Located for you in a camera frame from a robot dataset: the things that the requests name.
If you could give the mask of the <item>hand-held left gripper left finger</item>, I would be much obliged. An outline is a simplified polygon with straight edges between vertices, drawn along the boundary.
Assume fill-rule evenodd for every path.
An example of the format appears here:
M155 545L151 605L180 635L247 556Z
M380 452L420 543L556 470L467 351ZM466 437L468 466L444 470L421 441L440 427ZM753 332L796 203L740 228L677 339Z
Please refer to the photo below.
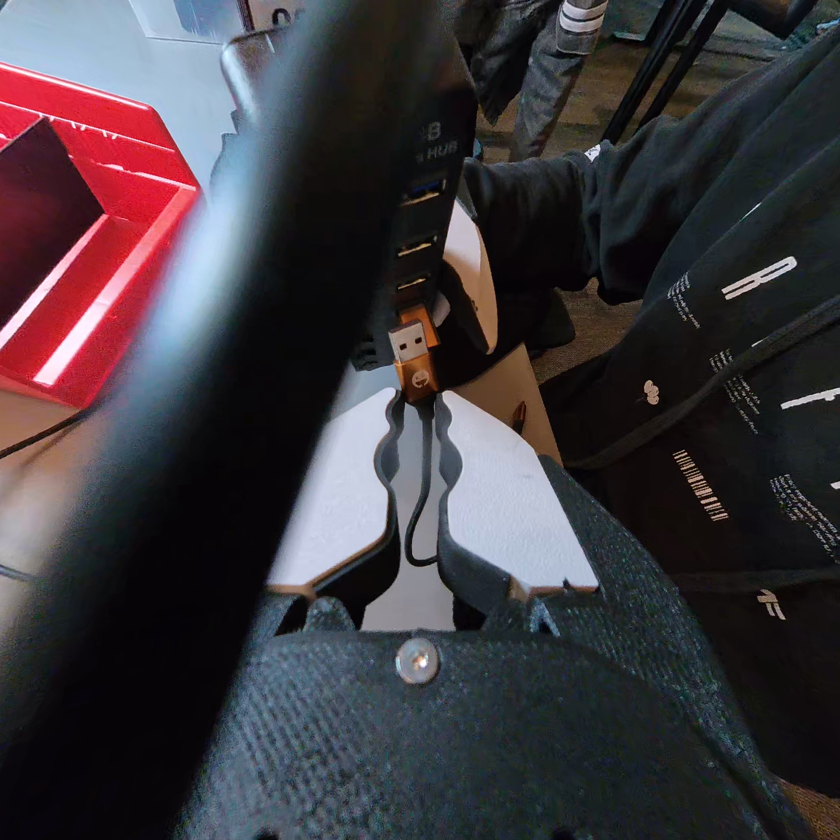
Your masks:
M314 451L266 587L332 597L361 628L401 562L396 496L403 399L385 387L329 420Z

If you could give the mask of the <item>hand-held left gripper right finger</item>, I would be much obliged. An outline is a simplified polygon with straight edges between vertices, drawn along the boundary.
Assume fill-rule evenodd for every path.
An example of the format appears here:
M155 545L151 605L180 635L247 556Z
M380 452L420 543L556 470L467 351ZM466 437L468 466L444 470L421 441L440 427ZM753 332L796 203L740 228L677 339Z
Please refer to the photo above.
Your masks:
M455 392L435 403L437 572L456 629L480 629L509 602L592 595L600 583L550 481L550 457Z

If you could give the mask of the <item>black usb hub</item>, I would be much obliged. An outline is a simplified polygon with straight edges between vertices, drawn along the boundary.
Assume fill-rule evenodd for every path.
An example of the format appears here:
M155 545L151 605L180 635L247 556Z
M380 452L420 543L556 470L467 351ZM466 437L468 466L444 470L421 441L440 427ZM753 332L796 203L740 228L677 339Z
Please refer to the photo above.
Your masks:
M220 67L234 102L233 132L222 135L213 164L213 190L233 155L245 126L259 116L258 84L281 55L284 40L299 20L303 2L280 2L267 28L232 38L222 49ZM465 158L474 150L477 98L474 82L456 37L447 34L447 53L434 92L419 110L413 164L396 214L392 253L381 290L356 350L355 370L374 371L394 362L389 332L411 307L424 305L432 314L438 302L438 280L445 242Z

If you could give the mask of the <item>person's right forearm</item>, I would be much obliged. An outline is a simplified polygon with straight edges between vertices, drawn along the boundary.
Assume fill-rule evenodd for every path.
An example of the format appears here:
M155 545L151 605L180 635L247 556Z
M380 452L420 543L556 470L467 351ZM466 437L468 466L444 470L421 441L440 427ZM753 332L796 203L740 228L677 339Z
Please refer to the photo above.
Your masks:
M655 118L629 141L549 160L465 163L497 291L583 289L641 298L678 231L762 123L820 65L838 27L720 89L682 119Z

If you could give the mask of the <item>black metal chair legs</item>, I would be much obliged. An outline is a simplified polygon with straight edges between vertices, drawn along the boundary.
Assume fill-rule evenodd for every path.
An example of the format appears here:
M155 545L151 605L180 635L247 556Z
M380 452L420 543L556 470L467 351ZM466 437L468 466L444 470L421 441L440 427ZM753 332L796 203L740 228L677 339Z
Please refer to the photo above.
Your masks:
M642 44L647 54L602 135L602 141L619 141L636 110L655 82L667 58L690 31L695 33L680 53L674 68L657 91L639 122L643 127L662 113L688 70L727 12L733 12L780 39L790 36L813 10L816 1L665 1Z

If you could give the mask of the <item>red plastic bin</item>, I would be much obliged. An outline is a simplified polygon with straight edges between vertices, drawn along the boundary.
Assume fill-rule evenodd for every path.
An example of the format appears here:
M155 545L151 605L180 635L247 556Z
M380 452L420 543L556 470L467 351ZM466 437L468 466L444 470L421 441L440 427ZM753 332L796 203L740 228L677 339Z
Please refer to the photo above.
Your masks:
M5 63L1 132L2 391L81 409L201 188L151 106Z

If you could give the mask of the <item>clear plastic bin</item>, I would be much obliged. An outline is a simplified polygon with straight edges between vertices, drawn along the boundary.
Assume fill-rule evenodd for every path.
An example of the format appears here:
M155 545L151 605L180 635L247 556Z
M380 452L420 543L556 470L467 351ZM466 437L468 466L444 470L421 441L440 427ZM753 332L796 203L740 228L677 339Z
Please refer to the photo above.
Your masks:
M129 1L151 39L225 45L256 29L246 1Z

